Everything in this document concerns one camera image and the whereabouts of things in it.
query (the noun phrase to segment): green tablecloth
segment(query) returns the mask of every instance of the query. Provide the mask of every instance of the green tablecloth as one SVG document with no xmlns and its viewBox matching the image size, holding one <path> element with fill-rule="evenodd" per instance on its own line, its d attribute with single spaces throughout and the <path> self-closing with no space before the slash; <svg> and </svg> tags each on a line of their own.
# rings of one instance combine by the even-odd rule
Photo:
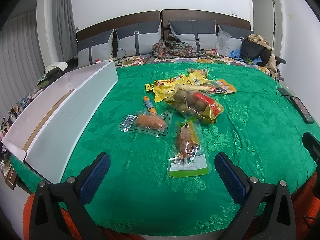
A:
<svg viewBox="0 0 320 240">
<path fill-rule="evenodd" d="M 211 172 L 189 178 L 166 174 L 174 142 L 174 123 L 184 118 L 173 110 L 168 135 L 156 138 L 118 130 L 123 116 L 144 108 L 145 83 L 208 68 L 210 79 L 225 79 L 238 90 L 214 95 L 225 108 L 217 124 L 203 126 Z M 70 158 L 63 181 L 77 176 L 100 152 L 111 156 L 111 168 L 91 204 L 93 220 L 124 233 L 186 236 L 228 226 L 239 206 L 231 200 L 214 169 L 214 156 L 224 151 L 248 176 L 277 183 L 284 179 L 291 193 L 315 171 L 301 143 L 306 131 L 320 139 L 320 128 L 307 125 L 289 101 L 276 95 L 276 83 L 259 70 L 199 63 L 163 63 L 118 69 L 119 82 L 101 103 Z M 158 113 L 171 109 L 155 103 Z"/>
</svg>

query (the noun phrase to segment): gray curtain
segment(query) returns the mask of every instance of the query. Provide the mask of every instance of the gray curtain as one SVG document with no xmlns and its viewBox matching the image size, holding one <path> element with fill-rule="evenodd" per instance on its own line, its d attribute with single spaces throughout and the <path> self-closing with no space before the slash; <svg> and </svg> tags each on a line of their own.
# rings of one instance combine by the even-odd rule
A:
<svg viewBox="0 0 320 240">
<path fill-rule="evenodd" d="M 0 31 L 0 114 L 8 114 L 44 73 L 37 36 L 36 12 L 6 22 Z"/>
<path fill-rule="evenodd" d="M 52 0 L 52 20 L 58 58 L 64 62 L 77 55 L 71 0 Z"/>
</svg>

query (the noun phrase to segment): black chair armrest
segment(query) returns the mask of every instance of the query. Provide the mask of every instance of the black chair armrest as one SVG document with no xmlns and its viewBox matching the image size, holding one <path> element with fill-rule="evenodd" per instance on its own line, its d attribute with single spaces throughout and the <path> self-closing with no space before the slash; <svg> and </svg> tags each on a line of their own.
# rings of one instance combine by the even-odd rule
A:
<svg viewBox="0 0 320 240">
<path fill-rule="evenodd" d="M 276 65 L 279 65 L 280 63 L 287 64 L 283 58 L 276 56 Z"/>
</svg>

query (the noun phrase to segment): headboard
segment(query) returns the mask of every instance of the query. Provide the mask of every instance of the headboard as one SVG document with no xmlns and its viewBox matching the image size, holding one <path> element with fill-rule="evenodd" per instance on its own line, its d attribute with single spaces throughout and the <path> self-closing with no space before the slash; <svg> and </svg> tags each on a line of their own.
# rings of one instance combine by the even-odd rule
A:
<svg viewBox="0 0 320 240">
<path fill-rule="evenodd" d="M 76 37 L 77 37 L 77 41 L 82 41 L 86 38 L 92 37 L 92 36 L 97 35 L 99 33 L 113 30 L 116 28 L 121 28 L 121 27 L 128 26 L 131 24 L 150 22 L 150 21 L 156 21 L 156 20 L 161 20 L 160 11 L 148 11 L 148 12 L 133 13 L 133 14 L 120 16 L 117 18 L 113 18 L 113 19 L 89 26 L 89 27 L 77 32 Z M 118 51 L 116 32 L 113 32 L 112 47 L 113 47 L 113 49 L 112 49 L 113 56 L 115 57 L 117 55 L 117 51 Z"/>
<path fill-rule="evenodd" d="M 161 11 L 163 37 L 170 33 L 170 26 L 168 21 L 182 21 L 182 20 L 215 20 L 217 24 L 228 25 L 241 29 L 251 30 L 249 21 L 240 19 L 238 17 L 198 10 L 186 9 L 165 9 Z"/>
</svg>

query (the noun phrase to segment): barcode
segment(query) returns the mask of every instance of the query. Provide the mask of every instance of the barcode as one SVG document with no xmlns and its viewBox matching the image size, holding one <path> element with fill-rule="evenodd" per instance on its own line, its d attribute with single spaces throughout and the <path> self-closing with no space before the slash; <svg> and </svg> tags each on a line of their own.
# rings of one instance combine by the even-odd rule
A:
<svg viewBox="0 0 320 240">
<path fill-rule="evenodd" d="M 188 164 L 188 158 L 177 158 L 174 160 L 174 164 Z"/>
<path fill-rule="evenodd" d="M 123 127 L 125 128 L 131 128 L 132 126 L 132 122 L 134 121 L 134 119 L 136 119 L 137 117 L 135 115 L 128 115 L 127 118 L 124 120 L 123 122 Z"/>
<path fill-rule="evenodd" d="M 197 78 L 194 78 L 193 81 L 195 82 L 195 85 L 199 85 L 200 81 Z"/>
</svg>

